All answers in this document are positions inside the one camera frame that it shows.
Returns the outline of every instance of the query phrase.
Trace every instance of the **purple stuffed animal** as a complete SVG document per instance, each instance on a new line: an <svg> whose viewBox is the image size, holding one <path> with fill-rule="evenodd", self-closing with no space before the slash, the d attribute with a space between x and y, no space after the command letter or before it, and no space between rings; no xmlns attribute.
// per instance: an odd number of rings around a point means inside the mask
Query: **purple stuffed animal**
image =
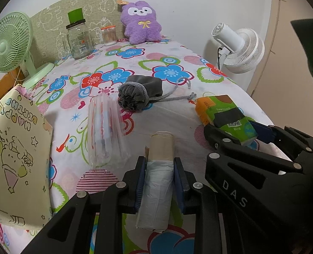
<svg viewBox="0 0 313 254"><path fill-rule="evenodd" d="M145 1L124 5L120 20L126 26L125 35L129 36L132 45L161 40L161 25L155 10Z"/></svg>

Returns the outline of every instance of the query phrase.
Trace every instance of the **black lid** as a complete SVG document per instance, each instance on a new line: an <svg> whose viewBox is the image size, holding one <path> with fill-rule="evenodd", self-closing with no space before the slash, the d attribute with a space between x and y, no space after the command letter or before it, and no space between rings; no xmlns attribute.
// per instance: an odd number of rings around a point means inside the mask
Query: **black lid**
<svg viewBox="0 0 313 254"><path fill-rule="evenodd" d="M74 26L80 25L80 24L85 23L85 22L86 22L85 19L81 19L81 20L79 20L79 21L76 21L76 22L74 22L74 23L71 23L71 24L67 25L66 28L67 28L67 29L70 29L70 28L72 28L72 27L74 27Z"/></svg>

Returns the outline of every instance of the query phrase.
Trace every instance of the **jar lid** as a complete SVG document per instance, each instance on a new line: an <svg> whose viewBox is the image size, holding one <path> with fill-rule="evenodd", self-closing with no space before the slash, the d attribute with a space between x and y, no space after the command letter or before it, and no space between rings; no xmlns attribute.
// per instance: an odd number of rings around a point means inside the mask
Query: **jar lid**
<svg viewBox="0 0 313 254"><path fill-rule="evenodd" d="M86 22L86 20L82 19L82 20L79 20L79 21L76 21L76 22L74 22L72 24L67 25L66 28L70 29L72 27L75 27L75 26L80 25L80 24L85 23L85 22Z"/></svg>
<svg viewBox="0 0 313 254"><path fill-rule="evenodd" d="M82 8L77 8L67 13L69 23L75 23L76 21L83 20L84 15L82 13Z"/></svg>
<svg viewBox="0 0 313 254"><path fill-rule="evenodd" d="M104 29L111 29L111 28L115 28L115 26L108 26L108 27L104 27L104 28L101 28L100 30L104 30Z"/></svg>

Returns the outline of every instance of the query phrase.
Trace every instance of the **bed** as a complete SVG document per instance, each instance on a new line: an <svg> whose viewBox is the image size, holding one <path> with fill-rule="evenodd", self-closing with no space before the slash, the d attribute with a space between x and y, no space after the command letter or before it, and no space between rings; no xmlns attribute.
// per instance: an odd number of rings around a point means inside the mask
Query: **bed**
<svg viewBox="0 0 313 254"><path fill-rule="evenodd" d="M37 83L29 94L40 112L54 127L49 159L49 188L53 213L80 190L95 193L122 179L144 155L149 137L156 131L169 131L176 138L176 156L185 170L207 184L204 178L206 156L211 147L203 136L203 125L195 112L194 101L177 100L151 104L142 112L121 111L130 149L127 163L116 172L90 171L87 161L87 115L92 97L116 95L118 87L133 74L151 75L163 80L163 91L170 91L180 77L184 83L173 96L197 97L227 94L240 110L257 122L273 124L261 108L223 72L182 46L163 36L158 42L130 45L127 39L108 47L95 46L91 55L80 60L71 56L55 62L54 69ZM272 144L255 140L250 148L287 158ZM168 229L164 233L135 228L136 216L123 215L123 253L193 253L195 216L183 216L172 201ZM94 223L95 234L97 223ZM6 252L21 253L38 233L0 225L0 243ZM94 250L93 235L90 253Z"/></svg>

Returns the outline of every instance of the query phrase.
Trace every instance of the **yellow gift bag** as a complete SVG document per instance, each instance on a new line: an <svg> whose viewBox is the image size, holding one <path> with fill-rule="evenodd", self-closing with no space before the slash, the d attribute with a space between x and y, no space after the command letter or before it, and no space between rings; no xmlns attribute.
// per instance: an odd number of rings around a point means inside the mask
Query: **yellow gift bag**
<svg viewBox="0 0 313 254"><path fill-rule="evenodd" d="M52 132L21 85L0 100L0 223L33 230L51 219Z"/></svg>

